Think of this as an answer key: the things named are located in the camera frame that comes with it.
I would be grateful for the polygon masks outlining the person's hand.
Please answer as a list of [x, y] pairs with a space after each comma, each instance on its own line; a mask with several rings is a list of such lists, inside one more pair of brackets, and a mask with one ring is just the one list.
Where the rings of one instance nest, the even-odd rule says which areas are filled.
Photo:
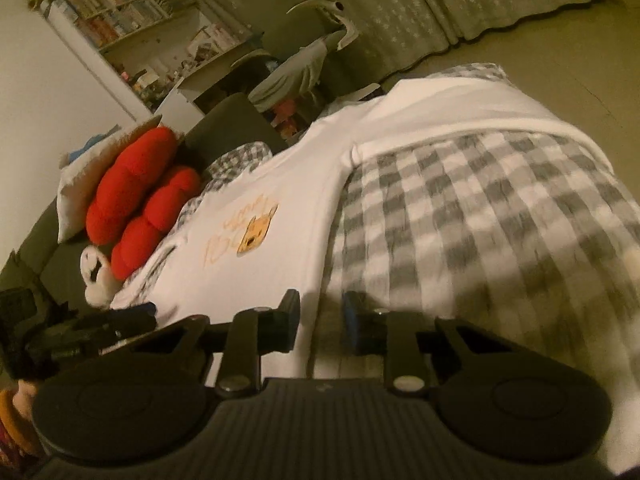
[[32, 407], [39, 389], [42, 386], [40, 380], [20, 379], [12, 398], [12, 404], [17, 414], [26, 422], [32, 422]]

